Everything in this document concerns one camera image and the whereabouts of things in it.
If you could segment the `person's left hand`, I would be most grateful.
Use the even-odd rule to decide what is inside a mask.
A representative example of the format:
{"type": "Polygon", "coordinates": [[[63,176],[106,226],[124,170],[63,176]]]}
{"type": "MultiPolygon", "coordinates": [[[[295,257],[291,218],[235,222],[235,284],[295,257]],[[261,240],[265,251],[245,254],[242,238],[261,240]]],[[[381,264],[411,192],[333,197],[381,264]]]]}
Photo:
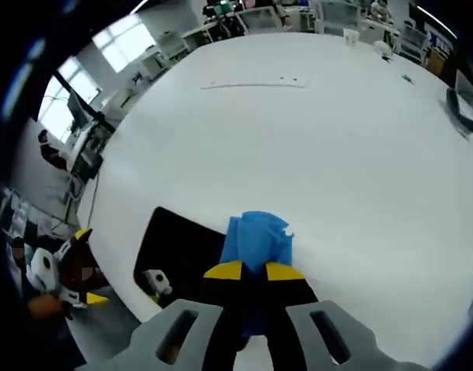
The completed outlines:
{"type": "Polygon", "coordinates": [[[31,298],[27,302],[27,308],[33,318],[38,320],[64,316],[66,313],[62,301],[52,294],[41,294],[31,298]]]}

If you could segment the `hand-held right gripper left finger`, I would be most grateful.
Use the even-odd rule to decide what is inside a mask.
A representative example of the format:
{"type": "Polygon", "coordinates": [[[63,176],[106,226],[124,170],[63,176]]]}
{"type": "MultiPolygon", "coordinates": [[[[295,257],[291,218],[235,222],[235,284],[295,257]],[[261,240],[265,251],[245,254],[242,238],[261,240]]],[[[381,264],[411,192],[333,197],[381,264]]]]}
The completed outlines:
{"type": "Polygon", "coordinates": [[[249,340],[262,271],[233,260],[209,269],[190,299],[177,299],[132,333],[125,350],[84,370],[232,370],[249,340]]]}

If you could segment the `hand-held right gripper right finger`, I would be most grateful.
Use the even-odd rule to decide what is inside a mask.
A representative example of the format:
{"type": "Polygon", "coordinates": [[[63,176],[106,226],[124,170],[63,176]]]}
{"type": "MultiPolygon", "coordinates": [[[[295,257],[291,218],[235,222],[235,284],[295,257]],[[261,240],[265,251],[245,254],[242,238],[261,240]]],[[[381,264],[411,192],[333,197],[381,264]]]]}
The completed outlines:
{"type": "Polygon", "coordinates": [[[320,301],[293,267],[267,262],[264,335],[275,370],[425,370],[379,349],[371,329],[320,301]]]}

